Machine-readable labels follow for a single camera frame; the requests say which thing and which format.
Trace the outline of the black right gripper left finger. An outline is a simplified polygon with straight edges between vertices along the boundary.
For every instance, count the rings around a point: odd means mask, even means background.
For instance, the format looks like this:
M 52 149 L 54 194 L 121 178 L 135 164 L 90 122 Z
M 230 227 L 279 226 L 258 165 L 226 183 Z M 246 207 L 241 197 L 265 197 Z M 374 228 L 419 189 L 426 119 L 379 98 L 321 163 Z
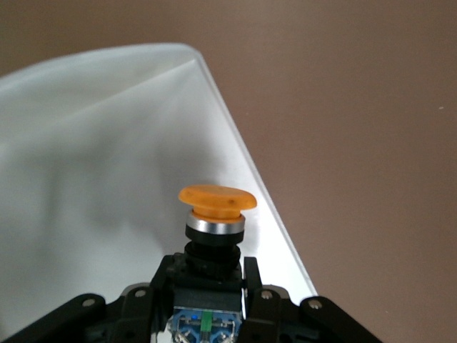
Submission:
M 159 295 L 173 262 L 165 256 L 150 283 L 127 287 L 110 304 L 98 294 L 81 294 L 1 343 L 151 343 L 171 313 L 159 312 Z

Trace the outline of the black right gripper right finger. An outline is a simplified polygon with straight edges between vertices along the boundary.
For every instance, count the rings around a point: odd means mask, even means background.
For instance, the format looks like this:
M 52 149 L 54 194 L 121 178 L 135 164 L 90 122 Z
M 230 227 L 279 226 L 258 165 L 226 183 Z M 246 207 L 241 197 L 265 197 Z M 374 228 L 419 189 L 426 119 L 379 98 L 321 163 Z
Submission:
M 246 257 L 243 269 L 248 294 L 241 343 L 383 343 L 326 297 L 296 305 L 285 289 L 264 285 L 256 258 Z

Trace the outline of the orange mushroom push button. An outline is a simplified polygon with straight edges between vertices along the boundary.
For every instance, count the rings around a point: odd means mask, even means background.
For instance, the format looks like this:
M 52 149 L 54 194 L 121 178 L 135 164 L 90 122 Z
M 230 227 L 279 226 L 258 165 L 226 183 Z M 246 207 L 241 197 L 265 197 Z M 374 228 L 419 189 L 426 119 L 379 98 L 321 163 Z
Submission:
M 243 212 L 254 195 L 231 187 L 197 184 L 179 192 L 191 206 L 183 254 L 170 271 L 173 313 L 167 327 L 172 343 L 236 343 L 243 321 L 243 277 L 239 244 Z

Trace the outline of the white drawer cabinet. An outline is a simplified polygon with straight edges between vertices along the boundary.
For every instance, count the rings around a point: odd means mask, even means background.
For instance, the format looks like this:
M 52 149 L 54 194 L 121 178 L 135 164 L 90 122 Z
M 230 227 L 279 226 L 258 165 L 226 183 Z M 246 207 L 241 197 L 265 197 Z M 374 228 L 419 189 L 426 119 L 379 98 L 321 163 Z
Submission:
M 183 250 L 179 192 L 252 193 L 240 249 L 293 302 L 316 294 L 202 55 L 99 49 L 0 78 L 0 341 L 85 293 L 116 300 Z

